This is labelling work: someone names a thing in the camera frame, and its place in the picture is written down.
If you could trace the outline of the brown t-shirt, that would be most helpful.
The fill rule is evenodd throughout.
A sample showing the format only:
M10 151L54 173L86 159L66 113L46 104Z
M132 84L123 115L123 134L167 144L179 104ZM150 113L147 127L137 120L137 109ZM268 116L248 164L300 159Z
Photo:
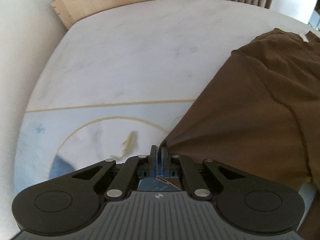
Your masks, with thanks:
M232 51L164 139L295 190L319 184L319 37L280 29Z

